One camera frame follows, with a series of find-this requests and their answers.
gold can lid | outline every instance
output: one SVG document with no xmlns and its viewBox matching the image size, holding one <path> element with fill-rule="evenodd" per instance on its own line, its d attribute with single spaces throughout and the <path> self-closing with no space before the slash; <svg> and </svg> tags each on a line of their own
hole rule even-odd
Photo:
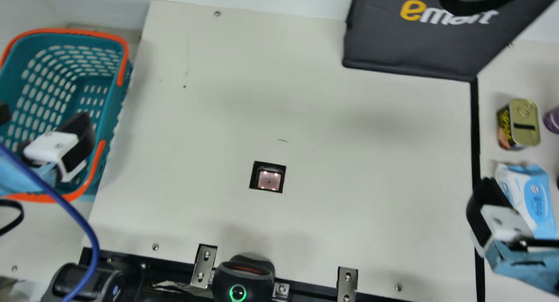
<svg viewBox="0 0 559 302">
<path fill-rule="evenodd" d="M 541 141 L 539 136 L 538 108 L 527 99 L 513 99 L 511 111 L 511 136 L 522 146 L 537 146 Z"/>
</svg>

black cable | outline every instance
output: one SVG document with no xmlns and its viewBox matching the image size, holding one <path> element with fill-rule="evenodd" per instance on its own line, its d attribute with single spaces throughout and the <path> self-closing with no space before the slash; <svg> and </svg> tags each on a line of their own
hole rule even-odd
<svg viewBox="0 0 559 302">
<path fill-rule="evenodd" d="M 479 86 L 477 78 L 469 83 L 470 111 L 471 111 L 471 151 L 472 151 L 472 187 L 475 188 L 481 181 L 480 163 L 480 104 Z M 474 251 L 474 264 L 476 268 L 476 295 L 477 302 L 485 302 L 485 260 Z"/>
<path fill-rule="evenodd" d="M 13 200 L 0 200 L 0 207 L 10 207 L 15 208 L 20 211 L 20 215 L 10 222 L 2 229 L 0 229 L 0 237 L 10 232 L 13 228 L 16 228 L 24 220 L 24 207 L 16 201 Z"/>
</svg>

blue and white package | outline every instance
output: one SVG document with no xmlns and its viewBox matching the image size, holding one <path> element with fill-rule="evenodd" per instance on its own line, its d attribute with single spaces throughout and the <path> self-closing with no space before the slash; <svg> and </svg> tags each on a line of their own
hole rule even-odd
<svg viewBox="0 0 559 302">
<path fill-rule="evenodd" d="M 557 224 L 549 198 L 549 176 L 539 165 L 499 163 L 495 179 L 536 239 L 556 239 Z"/>
</svg>

white table surface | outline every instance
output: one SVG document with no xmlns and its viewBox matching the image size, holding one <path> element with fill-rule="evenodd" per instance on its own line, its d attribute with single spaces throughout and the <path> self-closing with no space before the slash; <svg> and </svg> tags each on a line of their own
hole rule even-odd
<svg viewBox="0 0 559 302">
<path fill-rule="evenodd" d="M 360 292 L 475 300 L 469 85 L 345 69 L 344 31 L 152 2 L 90 215 L 102 248 L 192 263 L 213 244 L 279 278 L 334 287 L 346 266 Z M 282 194 L 248 188 L 254 161 L 287 166 Z"/>
<path fill-rule="evenodd" d="M 559 215 L 559 135 L 549 132 L 542 117 L 559 106 L 559 44 L 519 41 L 505 49 L 479 75 L 481 174 L 493 177 L 497 161 L 538 164 L 549 174 L 555 217 Z M 541 143 L 523 151 L 504 151 L 497 143 L 497 110 L 512 98 L 533 101 L 539 110 Z M 498 276 L 486 264 L 487 301 L 557 301 L 559 298 L 517 280 Z"/>
</svg>

metal bracket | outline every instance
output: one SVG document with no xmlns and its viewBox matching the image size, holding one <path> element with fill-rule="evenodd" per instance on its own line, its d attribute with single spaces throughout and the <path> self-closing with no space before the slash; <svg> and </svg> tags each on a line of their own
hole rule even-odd
<svg viewBox="0 0 559 302">
<path fill-rule="evenodd" d="M 357 270 L 338 268 L 338 302 L 355 302 L 357 295 Z"/>
<path fill-rule="evenodd" d="M 289 296 L 289 285 L 283 284 L 282 282 L 276 282 L 274 284 L 274 294 L 272 294 L 272 301 L 287 302 L 288 296 Z"/>
<path fill-rule="evenodd" d="M 196 288 L 206 289 L 210 282 L 212 270 L 215 263 L 217 247 L 200 244 L 194 261 L 194 272 L 190 279 L 190 285 Z"/>
</svg>

